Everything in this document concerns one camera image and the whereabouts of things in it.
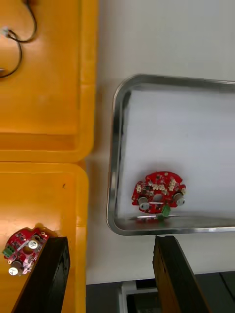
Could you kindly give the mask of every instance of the electronic component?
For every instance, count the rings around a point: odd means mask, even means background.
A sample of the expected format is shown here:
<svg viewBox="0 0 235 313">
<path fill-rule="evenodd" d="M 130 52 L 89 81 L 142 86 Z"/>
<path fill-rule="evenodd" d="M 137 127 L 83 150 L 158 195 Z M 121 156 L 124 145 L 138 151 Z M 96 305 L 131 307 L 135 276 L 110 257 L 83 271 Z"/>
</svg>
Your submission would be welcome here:
<svg viewBox="0 0 235 313">
<path fill-rule="evenodd" d="M 14 276 L 30 272 L 49 237 L 40 228 L 23 228 L 13 234 L 2 252 L 10 265 L 9 274 Z"/>
<path fill-rule="evenodd" d="M 150 214 L 160 214 L 166 218 L 171 208 L 185 203 L 186 186 L 182 178 L 172 172 L 154 172 L 138 181 L 132 195 L 132 205 Z"/>
</svg>

